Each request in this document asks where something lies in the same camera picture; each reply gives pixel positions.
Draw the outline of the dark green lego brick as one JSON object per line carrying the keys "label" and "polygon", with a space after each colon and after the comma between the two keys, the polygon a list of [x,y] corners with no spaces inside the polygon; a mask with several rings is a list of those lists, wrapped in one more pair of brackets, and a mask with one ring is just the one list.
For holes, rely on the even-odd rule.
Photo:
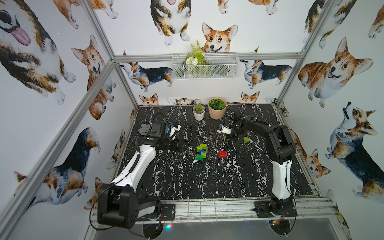
{"label": "dark green lego brick", "polygon": [[196,161],[203,161],[203,160],[204,160],[204,156],[202,156],[202,155],[197,155],[197,156],[195,157],[195,160],[196,160]]}

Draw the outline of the red lego brick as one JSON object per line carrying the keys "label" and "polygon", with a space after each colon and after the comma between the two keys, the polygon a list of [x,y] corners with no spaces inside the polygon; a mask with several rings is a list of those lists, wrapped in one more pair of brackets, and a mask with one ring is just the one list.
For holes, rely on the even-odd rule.
{"label": "red lego brick", "polygon": [[219,156],[219,158],[226,158],[227,152],[226,151],[219,151],[218,156]]}

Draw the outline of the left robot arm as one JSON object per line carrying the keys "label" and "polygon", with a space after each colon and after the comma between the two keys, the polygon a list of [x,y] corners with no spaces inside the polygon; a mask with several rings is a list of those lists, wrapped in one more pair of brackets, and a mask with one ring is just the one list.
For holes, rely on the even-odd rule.
{"label": "left robot arm", "polygon": [[140,180],[159,151],[180,149],[176,133],[179,124],[152,123],[149,131],[135,143],[136,151],[122,172],[101,187],[97,197],[97,222],[108,228],[131,229],[141,218],[157,220],[161,200],[157,197],[139,198],[136,194]]}

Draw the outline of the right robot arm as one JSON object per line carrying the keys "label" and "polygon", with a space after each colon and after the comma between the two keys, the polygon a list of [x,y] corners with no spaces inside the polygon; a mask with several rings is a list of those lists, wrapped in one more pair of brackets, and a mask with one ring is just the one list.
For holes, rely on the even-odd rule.
{"label": "right robot arm", "polygon": [[230,113],[231,135],[251,131],[265,139],[267,155],[273,165],[273,186],[271,200],[264,209],[255,209],[256,212],[269,212],[275,216],[284,215],[285,211],[294,206],[294,197],[291,191],[291,167],[296,159],[296,149],[285,125],[273,125],[256,117],[237,116]]}

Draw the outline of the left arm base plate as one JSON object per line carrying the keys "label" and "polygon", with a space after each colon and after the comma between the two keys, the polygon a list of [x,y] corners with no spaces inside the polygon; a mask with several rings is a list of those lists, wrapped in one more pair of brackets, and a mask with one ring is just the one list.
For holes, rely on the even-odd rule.
{"label": "left arm base plate", "polygon": [[175,213],[175,204],[151,206],[139,211],[137,222],[173,221],[175,219]]}

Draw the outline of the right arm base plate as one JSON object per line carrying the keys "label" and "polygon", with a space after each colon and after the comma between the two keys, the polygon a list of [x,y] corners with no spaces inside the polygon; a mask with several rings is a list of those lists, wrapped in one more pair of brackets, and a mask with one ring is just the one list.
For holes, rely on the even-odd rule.
{"label": "right arm base plate", "polygon": [[277,200],[270,201],[256,201],[254,202],[254,208],[258,218],[281,218],[296,217],[297,211],[294,203],[290,200],[281,202]]}

